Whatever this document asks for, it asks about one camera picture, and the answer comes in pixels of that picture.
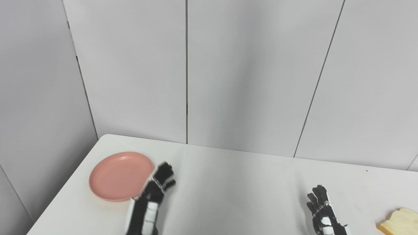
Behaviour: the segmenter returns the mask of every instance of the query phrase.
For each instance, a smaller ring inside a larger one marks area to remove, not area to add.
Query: tabletop
[[[157,220],[162,235],[315,235],[306,195],[318,184],[353,235],[382,235],[376,223],[395,209],[418,212],[418,172],[104,135],[28,235],[125,234],[133,200],[104,201],[88,184],[97,163],[123,151],[173,166],[177,184]]]

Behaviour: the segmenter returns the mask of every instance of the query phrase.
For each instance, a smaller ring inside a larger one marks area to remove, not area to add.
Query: robotic hand
[[[308,208],[312,212],[313,228],[317,235],[351,235],[348,225],[337,222],[334,211],[329,203],[326,189],[322,185],[313,188],[314,193],[308,193],[310,202]]]
[[[148,182],[139,199],[135,202],[129,229],[126,235],[157,235],[155,227],[158,208],[164,194],[176,184],[174,179],[167,181],[174,174],[173,167],[167,162],[158,166],[157,172]]]

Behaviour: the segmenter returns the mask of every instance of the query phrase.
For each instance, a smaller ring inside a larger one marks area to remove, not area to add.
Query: white wall panel
[[[417,7],[346,1],[296,157],[410,165],[418,153]]]
[[[414,162],[408,168],[410,171],[418,171],[418,158],[415,158]]]
[[[189,143],[293,156],[341,5],[189,1]]]
[[[32,219],[97,141],[62,2],[0,1],[0,164]]]
[[[0,234],[24,235],[33,222],[0,168]]]
[[[99,137],[186,141],[184,0],[64,0]]]

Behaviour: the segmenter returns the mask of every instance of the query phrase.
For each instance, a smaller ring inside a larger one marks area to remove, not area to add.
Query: bread slice
[[[386,235],[418,235],[418,213],[401,208],[390,218],[377,225],[377,229]]]

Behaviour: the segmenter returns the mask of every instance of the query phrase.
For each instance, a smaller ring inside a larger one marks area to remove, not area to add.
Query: pink plate
[[[116,153],[94,167],[89,185],[93,193],[104,200],[125,201],[139,196],[153,171],[153,163],[143,154]]]

